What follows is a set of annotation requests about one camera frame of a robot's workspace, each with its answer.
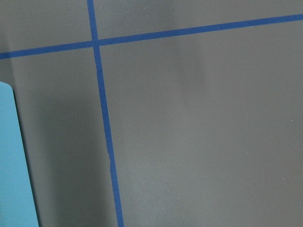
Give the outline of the light blue plastic bin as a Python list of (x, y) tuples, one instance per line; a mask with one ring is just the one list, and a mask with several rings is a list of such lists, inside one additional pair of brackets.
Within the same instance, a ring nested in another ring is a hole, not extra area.
[(39, 225), (14, 93), (4, 82), (0, 84), (0, 225)]

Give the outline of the blue tape line lengthwise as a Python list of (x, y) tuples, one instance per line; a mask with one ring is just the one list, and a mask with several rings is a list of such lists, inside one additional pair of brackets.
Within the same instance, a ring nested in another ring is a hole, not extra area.
[(120, 199), (120, 191), (119, 191), (118, 176), (116, 171), (116, 160), (115, 160), (114, 147), (112, 141), (110, 119), (108, 114), (101, 51), (100, 51), (100, 45), (98, 44), (98, 29), (97, 29), (97, 21), (96, 21), (95, 9), (94, 9), (94, 1), (92, 0), (87, 1), (87, 7), (89, 14), (89, 26), (91, 32), (92, 48), (94, 53), (95, 65), (96, 65), (96, 74), (98, 81), (98, 91), (99, 91), (102, 119), (104, 125), (107, 153), (109, 157), (109, 170), (110, 170), (113, 198), (115, 204), (116, 220), (117, 220), (117, 225), (119, 227), (123, 227), (124, 217), (123, 217), (122, 204)]

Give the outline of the blue tape line crosswise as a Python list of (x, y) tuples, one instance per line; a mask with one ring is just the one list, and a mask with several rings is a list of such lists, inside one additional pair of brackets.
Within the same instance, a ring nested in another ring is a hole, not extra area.
[(268, 17), (268, 18), (252, 19), (252, 20), (245, 20), (245, 21), (228, 22), (228, 23), (215, 24), (215, 25), (173, 29), (173, 30), (168, 30), (168, 31), (152, 32), (152, 33), (145, 33), (145, 34), (104, 38), (104, 39), (99, 39), (96, 41), (83, 41), (83, 42), (76, 42), (76, 43), (69, 43), (69, 44), (60, 44), (60, 45), (52, 45), (52, 46), (17, 50), (17, 51), (11, 51), (11, 52), (2, 52), (0, 54), (0, 58), (2, 60), (11, 59), (11, 58), (17, 58), (17, 57), (23, 57), (23, 56), (39, 55), (39, 54), (44, 54), (44, 53), (63, 52), (63, 51), (69, 51), (69, 50), (92, 48), (94, 44), (97, 44), (98, 46), (123, 44), (123, 43), (131, 43), (131, 42), (160, 39), (160, 38), (167, 38), (167, 37), (174, 37), (174, 36), (208, 33), (208, 32), (220, 31), (220, 30), (229, 30), (229, 29), (237, 29), (237, 28), (244, 28), (244, 27), (254, 27), (254, 26), (262, 26), (262, 25), (269, 25), (269, 24), (295, 22), (295, 21), (302, 21), (302, 19), (303, 19), (302, 14), (295, 14), (295, 15), (289, 15), (289, 16)]

